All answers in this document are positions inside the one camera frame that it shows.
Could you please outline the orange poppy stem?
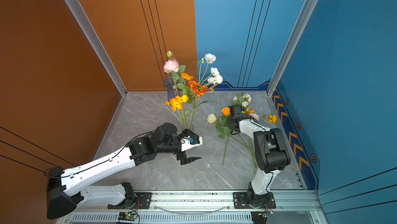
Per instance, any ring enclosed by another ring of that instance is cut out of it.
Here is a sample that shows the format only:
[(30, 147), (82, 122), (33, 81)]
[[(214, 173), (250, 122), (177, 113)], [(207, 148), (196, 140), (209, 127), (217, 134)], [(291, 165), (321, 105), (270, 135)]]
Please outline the orange poppy stem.
[(190, 118), (193, 113), (188, 106), (193, 98), (187, 89), (186, 80), (177, 72), (171, 72), (171, 76), (163, 81), (167, 90), (166, 105), (171, 109), (174, 116), (178, 119), (181, 130), (190, 129)]

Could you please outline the orange gerbera stem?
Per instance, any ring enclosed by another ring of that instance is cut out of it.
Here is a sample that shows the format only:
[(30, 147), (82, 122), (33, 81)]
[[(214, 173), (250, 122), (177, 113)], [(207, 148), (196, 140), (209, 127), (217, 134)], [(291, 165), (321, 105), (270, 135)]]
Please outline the orange gerbera stem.
[(193, 126), (194, 114), (196, 113), (199, 105), (202, 104), (199, 103), (200, 97), (202, 97), (205, 93), (207, 93), (209, 91), (209, 88), (205, 85), (201, 85), (199, 82), (196, 82), (194, 80), (190, 80), (188, 82), (188, 85), (189, 85), (188, 103), (192, 104), (190, 123), (189, 123), (189, 129), (191, 129)]

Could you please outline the clear glass vase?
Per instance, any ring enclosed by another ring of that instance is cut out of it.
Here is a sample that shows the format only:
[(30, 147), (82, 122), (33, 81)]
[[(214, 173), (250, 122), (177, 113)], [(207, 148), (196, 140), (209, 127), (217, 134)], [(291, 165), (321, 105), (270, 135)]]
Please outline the clear glass vase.
[(190, 121), (189, 120), (183, 119), (179, 123), (180, 123), (180, 126), (181, 126), (181, 131), (184, 131), (186, 129), (194, 131), (194, 126), (190, 125)]

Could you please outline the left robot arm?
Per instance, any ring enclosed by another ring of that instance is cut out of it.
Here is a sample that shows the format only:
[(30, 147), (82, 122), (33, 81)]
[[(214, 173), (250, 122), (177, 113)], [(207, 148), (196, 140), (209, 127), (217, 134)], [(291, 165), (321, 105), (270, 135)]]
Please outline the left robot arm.
[(73, 212), (77, 207), (105, 203), (116, 207), (135, 197), (129, 183), (117, 185), (121, 196), (115, 196), (116, 187), (111, 187), (110, 195), (96, 197), (90, 190), (94, 183), (122, 170), (136, 167), (152, 161), (159, 153), (172, 153), (181, 165), (196, 161), (197, 157), (187, 157), (186, 152), (203, 144), (203, 138), (190, 129), (177, 133), (177, 127), (171, 123), (158, 126), (154, 131), (137, 135), (120, 149), (90, 163), (64, 169), (53, 167), (44, 172), (47, 182), (47, 219), (58, 219)]

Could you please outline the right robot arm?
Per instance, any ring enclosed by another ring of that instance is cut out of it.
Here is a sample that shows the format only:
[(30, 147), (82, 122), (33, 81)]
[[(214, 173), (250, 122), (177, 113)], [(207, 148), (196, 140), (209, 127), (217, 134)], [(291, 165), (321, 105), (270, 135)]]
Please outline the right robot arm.
[(243, 113), (239, 105), (230, 106), (226, 126), (253, 140), (253, 152), (258, 170), (247, 189), (248, 204), (253, 208), (276, 208), (270, 187), (277, 175), (291, 163), (288, 144), (283, 132), (272, 123), (259, 124), (254, 117)]

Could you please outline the purple glass vase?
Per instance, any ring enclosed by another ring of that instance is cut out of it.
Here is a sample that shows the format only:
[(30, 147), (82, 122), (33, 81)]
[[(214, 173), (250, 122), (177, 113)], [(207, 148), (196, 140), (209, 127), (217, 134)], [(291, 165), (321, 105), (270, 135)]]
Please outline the purple glass vase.
[(166, 88), (167, 91), (167, 100), (170, 102), (171, 99), (175, 98), (176, 96), (179, 96), (179, 92), (176, 89), (176, 86), (174, 84), (173, 77), (167, 77), (163, 80), (163, 85)]

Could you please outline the orange ranunculus stem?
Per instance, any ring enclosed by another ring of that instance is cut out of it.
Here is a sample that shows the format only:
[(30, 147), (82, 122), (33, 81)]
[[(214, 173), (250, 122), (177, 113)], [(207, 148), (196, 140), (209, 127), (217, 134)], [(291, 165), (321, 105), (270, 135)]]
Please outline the orange ranunculus stem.
[(225, 147), (223, 152), (222, 166), (225, 164), (227, 148), (232, 130), (227, 126), (228, 118), (231, 116), (229, 107), (224, 107), (221, 110), (222, 115), (216, 119), (216, 130), (219, 132), (218, 137), (225, 140)]

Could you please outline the pale pink rose stem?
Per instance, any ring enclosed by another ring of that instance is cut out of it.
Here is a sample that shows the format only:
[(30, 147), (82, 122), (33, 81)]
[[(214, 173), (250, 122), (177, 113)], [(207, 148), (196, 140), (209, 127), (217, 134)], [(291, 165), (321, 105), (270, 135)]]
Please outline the pale pink rose stem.
[(238, 132), (243, 133), (248, 137), (248, 149), (251, 153), (254, 172), (256, 172), (258, 169), (254, 149), (254, 134), (256, 132), (263, 131), (263, 127), (259, 124), (258, 121), (259, 116), (256, 113), (243, 113), (243, 115), (238, 117), (236, 121), (236, 127), (238, 128)]

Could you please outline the yellow flower stem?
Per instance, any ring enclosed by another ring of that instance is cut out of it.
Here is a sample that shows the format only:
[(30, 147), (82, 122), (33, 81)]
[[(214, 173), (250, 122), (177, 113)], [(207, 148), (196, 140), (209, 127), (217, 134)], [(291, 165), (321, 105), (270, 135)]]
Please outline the yellow flower stem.
[(269, 123), (277, 124), (278, 122), (277, 114), (264, 114), (263, 118)]

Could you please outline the small circuit board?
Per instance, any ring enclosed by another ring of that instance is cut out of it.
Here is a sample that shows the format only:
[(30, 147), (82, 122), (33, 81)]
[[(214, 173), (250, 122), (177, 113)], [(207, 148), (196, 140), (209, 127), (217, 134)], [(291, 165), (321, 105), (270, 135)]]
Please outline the small circuit board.
[(117, 217), (118, 224), (139, 224), (140, 216), (136, 212), (119, 212)]

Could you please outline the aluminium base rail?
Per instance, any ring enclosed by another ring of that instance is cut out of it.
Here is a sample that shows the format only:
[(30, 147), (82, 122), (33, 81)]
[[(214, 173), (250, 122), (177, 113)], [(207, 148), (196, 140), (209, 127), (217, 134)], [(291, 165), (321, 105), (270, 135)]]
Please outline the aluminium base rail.
[[(96, 195), (111, 194), (111, 186), (90, 186)], [(118, 224), (119, 212), (136, 212), (140, 224), (271, 224), (327, 223), (313, 191), (272, 190), (276, 208), (253, 208), (247, 193), (238, 190), (134, 191), (116, 207), (100, 200), (77, 207), (57, 220), (59, 224)]]

